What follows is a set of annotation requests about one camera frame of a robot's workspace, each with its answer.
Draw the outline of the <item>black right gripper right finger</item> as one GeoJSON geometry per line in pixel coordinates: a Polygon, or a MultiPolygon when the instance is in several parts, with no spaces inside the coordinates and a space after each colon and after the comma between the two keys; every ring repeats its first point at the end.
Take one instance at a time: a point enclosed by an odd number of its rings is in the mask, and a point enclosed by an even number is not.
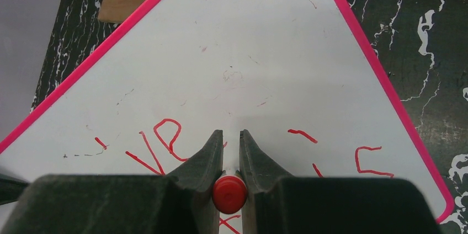
{"type": "Polygon", "coordinates": [[[409,181],[296,177],[240,133],[240,173],[248,196],[244,233],[440,233],[409,181]]]}

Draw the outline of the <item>white red marker pen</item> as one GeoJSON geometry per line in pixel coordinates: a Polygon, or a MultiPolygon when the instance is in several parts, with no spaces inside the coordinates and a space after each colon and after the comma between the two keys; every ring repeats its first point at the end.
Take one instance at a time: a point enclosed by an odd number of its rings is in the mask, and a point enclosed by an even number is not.
{"type": "Polygon", "coordinates": [[[212,189],[212,201],[215,207],[219,212],[228,215],[242,209],[247,195],[247,186],[238,168],[224,170],[212,189]]]}

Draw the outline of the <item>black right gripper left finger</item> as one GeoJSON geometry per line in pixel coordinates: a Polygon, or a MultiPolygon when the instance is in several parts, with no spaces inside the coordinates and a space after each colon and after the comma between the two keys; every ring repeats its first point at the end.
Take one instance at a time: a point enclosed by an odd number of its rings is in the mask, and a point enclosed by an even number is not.
{"type": "Polygon", "coordinates": [[[211,200],[223,133],[167,175],[42,176],[26,187],[2,233],[218,233],[211,200]]]}

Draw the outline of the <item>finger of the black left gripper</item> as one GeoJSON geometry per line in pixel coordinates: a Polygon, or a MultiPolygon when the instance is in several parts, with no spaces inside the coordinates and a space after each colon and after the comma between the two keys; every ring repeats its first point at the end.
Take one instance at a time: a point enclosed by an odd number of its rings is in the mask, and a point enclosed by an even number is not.
{"type": "Polygon", "coordinates": [[[29,183],[1,174],[0,185],[0,204],[5,205],[17,201],[29,183]]]}

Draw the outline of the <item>pink framed whiteboard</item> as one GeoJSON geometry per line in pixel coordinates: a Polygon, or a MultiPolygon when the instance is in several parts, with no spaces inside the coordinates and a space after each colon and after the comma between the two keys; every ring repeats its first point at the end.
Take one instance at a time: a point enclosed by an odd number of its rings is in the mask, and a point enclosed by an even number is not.
{"type": "Polygon", "coordinates": [[[1,171],[170,172],[220,129],[297,176],[451,195],[346,0],[146,0],[1,143],[1,171]]]}

